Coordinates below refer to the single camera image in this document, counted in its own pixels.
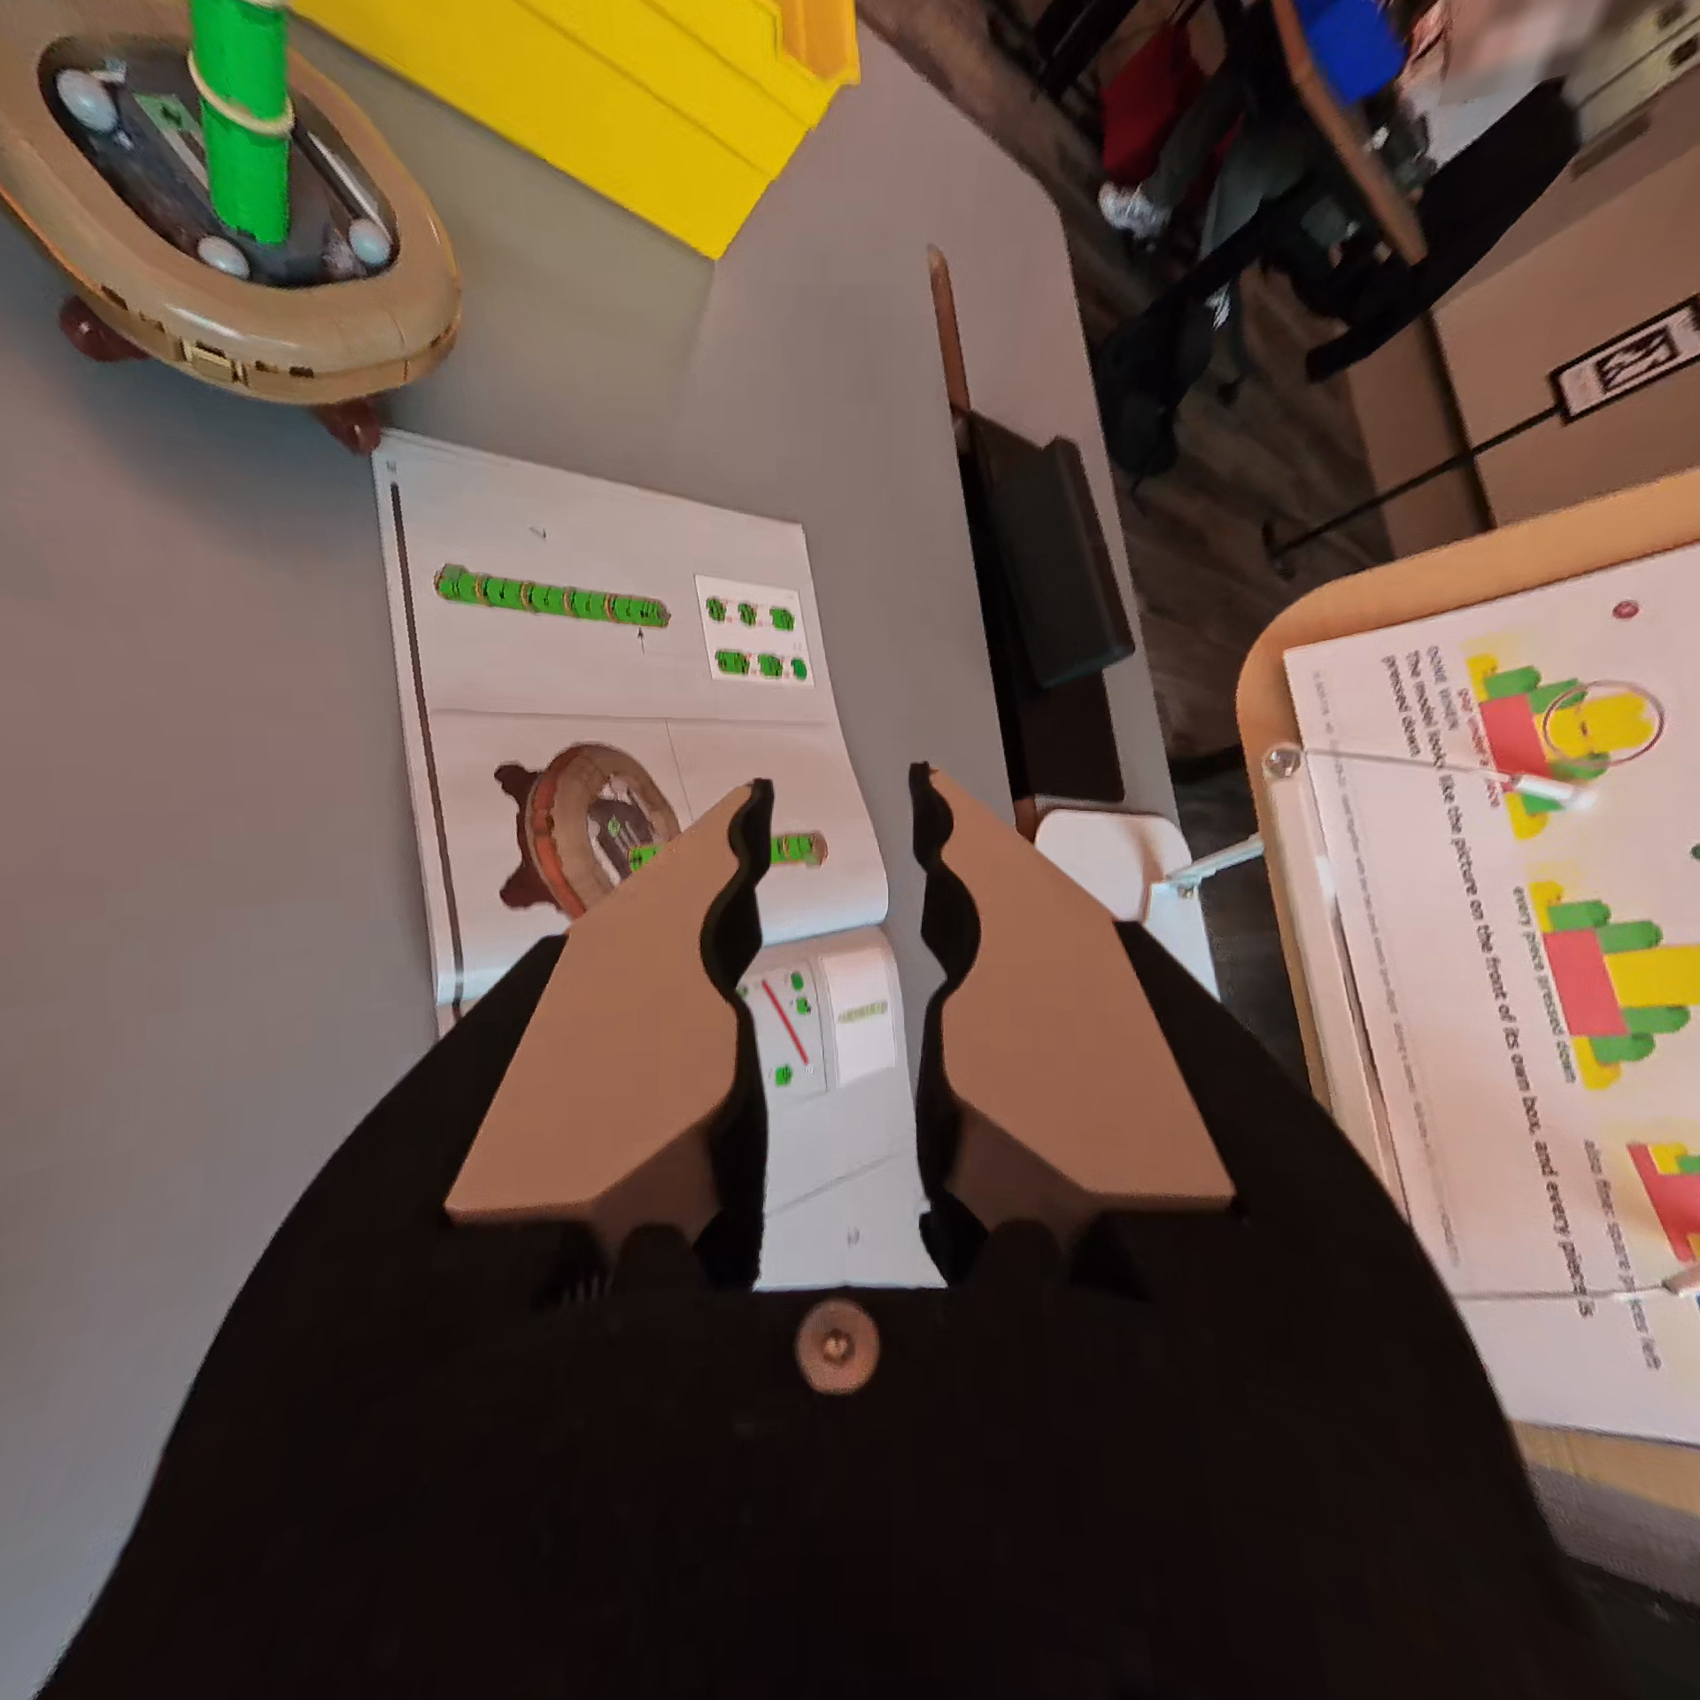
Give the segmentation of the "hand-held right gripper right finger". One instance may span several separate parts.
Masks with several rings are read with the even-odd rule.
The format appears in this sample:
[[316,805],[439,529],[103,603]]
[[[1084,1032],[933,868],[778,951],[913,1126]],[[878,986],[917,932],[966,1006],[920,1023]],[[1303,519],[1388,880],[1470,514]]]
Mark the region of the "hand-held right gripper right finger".
[[1071,1255],[1101,1223],[1220,1216],[1234,1183],[1122,921],[931,762],[909,770],[920,936],[920,1240],[962,1285],[991,1236]]

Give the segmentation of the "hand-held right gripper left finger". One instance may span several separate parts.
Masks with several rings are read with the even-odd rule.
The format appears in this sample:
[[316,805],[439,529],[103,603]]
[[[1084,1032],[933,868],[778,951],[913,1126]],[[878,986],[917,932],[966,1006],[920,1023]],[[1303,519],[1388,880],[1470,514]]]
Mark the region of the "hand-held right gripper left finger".
[[774,785],[751,778],[566,927],[469,1153],[458,1227],[566,1224],[606,1265],[669,1228],[751,1288],[769,1116],[740,992],[763,938]]

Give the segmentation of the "brick bamboo plant model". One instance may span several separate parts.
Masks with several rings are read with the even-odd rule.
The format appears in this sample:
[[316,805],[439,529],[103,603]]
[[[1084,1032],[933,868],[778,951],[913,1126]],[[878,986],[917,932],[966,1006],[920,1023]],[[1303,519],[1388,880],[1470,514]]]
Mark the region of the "brick bamboo plant model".
[[4,3],[2,130],[4,208],[94,361],[151,358],[371,455],[377,400],[454,348],[433,204],[287,3]]

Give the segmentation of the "grey desk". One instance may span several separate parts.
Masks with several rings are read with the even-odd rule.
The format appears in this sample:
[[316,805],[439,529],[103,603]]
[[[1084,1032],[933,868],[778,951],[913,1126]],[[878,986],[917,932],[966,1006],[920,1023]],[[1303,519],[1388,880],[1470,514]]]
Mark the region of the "grey desk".
[[[928,255],[971,404],[1071,437],[1132,592],[1076,288],[1134,283],[861,26],[861,83],[723,261],[300,25],[459,262],[412,432],[803,525],[845,744],[920,944],[906,768],[1003,818]],[[125,1539],[223,1316],[435,1040],[371,469],[309,416],[98,366],[4,224],[4,1695]]]

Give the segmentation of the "white sign board stand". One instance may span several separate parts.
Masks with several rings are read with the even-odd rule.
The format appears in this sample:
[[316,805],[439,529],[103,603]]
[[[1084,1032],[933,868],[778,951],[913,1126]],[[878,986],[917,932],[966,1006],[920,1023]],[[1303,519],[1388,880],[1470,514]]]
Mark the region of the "white sign board stand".
[[1260,859],[1252,834],[1195,858],[1181,827],[1157,814],[1050,809],[1034,848],[1120,922],[1139,922],[1199,983],[1220,998],[1203,904],[1206,880]]

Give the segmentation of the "dark seat chair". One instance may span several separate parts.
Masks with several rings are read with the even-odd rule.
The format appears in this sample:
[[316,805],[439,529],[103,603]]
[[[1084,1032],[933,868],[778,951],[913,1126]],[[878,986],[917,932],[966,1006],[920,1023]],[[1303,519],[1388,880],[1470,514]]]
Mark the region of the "dark seat chair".
[[1037,443],[973,408],[938,246],[927,280],[1012,808],[1034,838],[1054,809],[1125,801],[1106,673],[1134,658],[1134,628],[1079,444]]

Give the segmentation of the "open building instruction booklet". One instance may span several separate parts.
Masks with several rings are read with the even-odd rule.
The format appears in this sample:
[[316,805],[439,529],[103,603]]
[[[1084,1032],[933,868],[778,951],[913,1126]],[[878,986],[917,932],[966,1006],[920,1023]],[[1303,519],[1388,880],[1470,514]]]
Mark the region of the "open building instruction booklet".
[[769,778],[736,986],[769,1110],[759,1283],[940,1286],[886,868],[801,528],[402,431],[373,467],[438,1032]]

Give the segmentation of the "black white tag sign stand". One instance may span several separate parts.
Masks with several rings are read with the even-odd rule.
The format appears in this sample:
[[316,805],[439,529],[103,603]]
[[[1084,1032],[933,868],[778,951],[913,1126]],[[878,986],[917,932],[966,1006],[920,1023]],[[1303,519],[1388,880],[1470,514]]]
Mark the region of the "black white tag sign stand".
[[1265,559],[1281,579],[1291,579],[1289,556],[1311,542],[1371,518],[1392,501],[1413,495],[1435,479],[1451,474],[1474,471],[1481,455],[1487,455],[1531,431],[1556,420],[1573,427],[1606,406],[1625,400],[1630,394],[1648,390],[1670,377],[1693,369],[1697,361],[1697,298],[1688,296],[1638,325],[1631,325],[1606,342],[1573,356],[1562,366],[1547,373],[1547,406],[1492,437],[1470,443],[1462,451],[1432,463],[1408,479],[1392,483],[1372,498],[1355,501],[1347,510],[1330,515],[1305,529],[1284,535],[1273,522],[1260,528]]

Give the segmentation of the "wooden background table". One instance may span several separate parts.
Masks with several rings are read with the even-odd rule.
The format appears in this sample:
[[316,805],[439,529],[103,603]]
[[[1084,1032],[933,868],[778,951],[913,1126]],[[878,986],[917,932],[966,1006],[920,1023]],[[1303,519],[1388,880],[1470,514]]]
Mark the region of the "wooden background table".
[[1427,261],[1428,245],[1411,197],[1397,184],[1371,144],[1371,132],[1355,111],[1334,95],[1328,77],[1317,67],[1293,1],[1267,1],[1281,40],[1281,60],[1287,80],[1303,105],[1311,126],[1343,165],[1355,197],[1375,219],[1382,241],[1415,266]]

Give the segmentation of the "yellow plastic storage bin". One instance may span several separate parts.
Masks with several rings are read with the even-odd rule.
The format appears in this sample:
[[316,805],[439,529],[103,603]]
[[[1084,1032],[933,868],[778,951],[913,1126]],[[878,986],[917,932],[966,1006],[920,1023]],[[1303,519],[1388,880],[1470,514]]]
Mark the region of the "yellow plastic storage bin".
[[852,1],[292,8],[713,262],[861,83]]

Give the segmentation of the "blue plastic bin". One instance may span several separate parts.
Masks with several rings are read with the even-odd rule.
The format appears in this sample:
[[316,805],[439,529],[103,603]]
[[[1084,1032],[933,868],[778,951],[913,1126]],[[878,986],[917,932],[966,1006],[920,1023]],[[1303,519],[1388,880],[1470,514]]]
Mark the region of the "blue plastic bin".
[[1387,1],[1296,1],[1317,73],[1341,105],[1394,85],[1408,60],[1397,6]]

